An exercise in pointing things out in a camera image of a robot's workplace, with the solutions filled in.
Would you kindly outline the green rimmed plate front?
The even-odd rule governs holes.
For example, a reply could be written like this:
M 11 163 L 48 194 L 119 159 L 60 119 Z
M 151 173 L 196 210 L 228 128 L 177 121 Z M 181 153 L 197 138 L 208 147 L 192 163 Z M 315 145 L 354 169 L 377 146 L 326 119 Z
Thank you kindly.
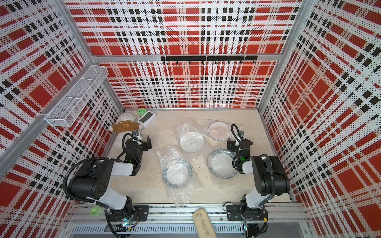
M 184 159 L 170 161 L 162 170 L 163 181 L 170 188 L 185 187 L 190 182 L 192 175 L 192 166 Z

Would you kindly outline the bubble wrap sheet front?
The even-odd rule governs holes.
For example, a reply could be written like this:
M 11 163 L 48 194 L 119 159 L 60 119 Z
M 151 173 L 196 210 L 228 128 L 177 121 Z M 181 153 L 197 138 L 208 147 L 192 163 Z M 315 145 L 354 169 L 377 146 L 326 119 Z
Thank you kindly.
M 190 203 L 192 194 L 201 187 L 191 163 L 175 146 L 159 149 L 157 156 L 162 180 L 173 203 L 177 207 Z

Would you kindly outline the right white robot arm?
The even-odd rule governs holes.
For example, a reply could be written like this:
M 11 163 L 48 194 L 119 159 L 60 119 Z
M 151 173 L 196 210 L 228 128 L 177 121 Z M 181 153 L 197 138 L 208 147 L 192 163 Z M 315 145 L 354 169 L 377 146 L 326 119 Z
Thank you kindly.
M 241 174 L 254 176 L 255 188 L 243 196 L 243 210 L 261 209 L 276 196 L 289 193 L 291 185 L 278 156 L 251 155 L 254 142 L 245 138 L 244 132 L 232 124 L 234 140 L 228 139 L 227 149 L 234 153 L 232 167 Z

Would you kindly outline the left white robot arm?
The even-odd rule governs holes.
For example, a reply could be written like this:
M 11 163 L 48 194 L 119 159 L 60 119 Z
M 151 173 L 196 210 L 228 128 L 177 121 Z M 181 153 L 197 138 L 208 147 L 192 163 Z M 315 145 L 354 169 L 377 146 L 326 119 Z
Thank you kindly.
M 138 131 L 122 138 L 122 152 L 117 158 L 92 157 L 74 164 L 63 178 L 63 191 L 71 199 L 105 208 L 109 222 L 144 222 L 149 206 L 133 205 L 129 196 L 109 185 L 111 177 L 131 177 L 141 169 L 142 156 L 152 148 L 151 139 L 142 141 Z

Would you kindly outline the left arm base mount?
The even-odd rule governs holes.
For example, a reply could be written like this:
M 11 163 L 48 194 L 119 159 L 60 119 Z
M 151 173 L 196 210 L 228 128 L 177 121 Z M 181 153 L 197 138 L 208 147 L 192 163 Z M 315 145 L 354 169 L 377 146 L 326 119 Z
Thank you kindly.
M 133 205 L 132 209 L 113 210 L 105 209 L 107 225 L 117 238 L 126 238 L 138 226 L 139 222 L 147 221 L 148 205 Z

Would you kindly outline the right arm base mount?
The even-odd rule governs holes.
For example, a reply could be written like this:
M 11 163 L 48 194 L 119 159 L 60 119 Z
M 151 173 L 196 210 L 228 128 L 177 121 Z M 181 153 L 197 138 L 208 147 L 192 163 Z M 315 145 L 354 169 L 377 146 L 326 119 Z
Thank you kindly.
M 249 208 L 244 202 L 225 202 L 222 206 L 228 221 L 241 221 L 243 236 L 257 238 L 268 230 L 268 211 L 262 208 Z

